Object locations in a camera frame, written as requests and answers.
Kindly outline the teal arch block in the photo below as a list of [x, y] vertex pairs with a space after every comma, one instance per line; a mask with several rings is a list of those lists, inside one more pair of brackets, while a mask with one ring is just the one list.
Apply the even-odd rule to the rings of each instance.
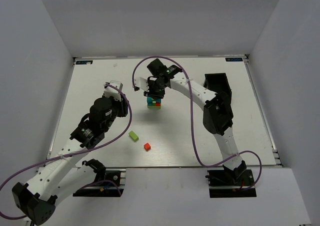
[[153, 99], [152, 97], [147, 97], [147, 103], [153, 102], [153, 104], [156, 104], [156, 102], [161, 103], [161, 99]]

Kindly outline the long green arch block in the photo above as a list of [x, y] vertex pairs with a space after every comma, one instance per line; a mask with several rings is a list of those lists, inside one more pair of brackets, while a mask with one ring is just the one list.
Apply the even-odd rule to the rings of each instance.
[[148, 108], [148, 109], [151, 109], [151, 110], [160, 110], [160, 109], [161, 109], [161, 106], [147, 105], [147, 108]]

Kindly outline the green rectangular block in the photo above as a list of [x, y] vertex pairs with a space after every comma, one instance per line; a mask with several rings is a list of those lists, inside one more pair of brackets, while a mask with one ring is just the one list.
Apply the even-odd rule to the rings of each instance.
[[134, 142], [139, 140], [139, 136], [133, 131], [130, 131], [128, 135]]

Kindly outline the black plastic bin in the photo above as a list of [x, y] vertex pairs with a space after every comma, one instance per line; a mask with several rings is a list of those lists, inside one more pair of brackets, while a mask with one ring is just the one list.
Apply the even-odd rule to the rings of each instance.
[[226, 73], [212, 73], [204, 75], [203, 86], [216, 93], [225, 92], [229, 100], [232, 100], [232, 90], [230, 88]]

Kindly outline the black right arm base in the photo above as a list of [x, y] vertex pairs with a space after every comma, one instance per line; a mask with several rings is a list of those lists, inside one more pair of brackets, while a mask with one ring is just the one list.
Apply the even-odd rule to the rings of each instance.
[[257, 197], [250, 169], [247, 169], [236, 182], [228, 178], [223, 170], [208, 170], [205, 177], [208, 180], [210, 198]]

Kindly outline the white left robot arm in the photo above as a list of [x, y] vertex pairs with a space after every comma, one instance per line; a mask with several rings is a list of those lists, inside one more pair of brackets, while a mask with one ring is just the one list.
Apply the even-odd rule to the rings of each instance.
[[105, 138], [116, 118], [131, 114], [124, 95], [96, 99], [56, 157], [26, 183], [18, 182], [12, 188], [17, 207], [35, 225], [42, 225], [58, 204], [79, 189], [104, 183], [117, 188], [118, 183], [106, 177], [106, 167], [101, 162], [83, 158]]

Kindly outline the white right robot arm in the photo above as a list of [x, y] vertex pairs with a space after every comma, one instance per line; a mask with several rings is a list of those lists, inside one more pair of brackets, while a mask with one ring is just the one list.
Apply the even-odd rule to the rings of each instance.
[[224, 91], [215, 92], [193, 81], [184, 69], [179, 66], [165, 66], [159, 59], [147, 65], [151, 76], [146, 79], [143, 89], [146, 97], [154, 100], [163, 99], [165, 89], [170, 88], [182, 93], [190, 99], [190, 119], [193, 118], [193, 103], [203, 111], [203, 125], [211, 133], [218, 144], [222, 164], [226, 175], [237, 182], [247, 166], [239, 154], [232, 132], [233, 112], [231, 100]]

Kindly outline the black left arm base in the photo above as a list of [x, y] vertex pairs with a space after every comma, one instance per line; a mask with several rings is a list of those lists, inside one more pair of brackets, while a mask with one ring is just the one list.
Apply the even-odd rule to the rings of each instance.
[[125, 169], [107, 169], [102, 177], [77, 190], [73, 197], [121, 197], [125, 183]]

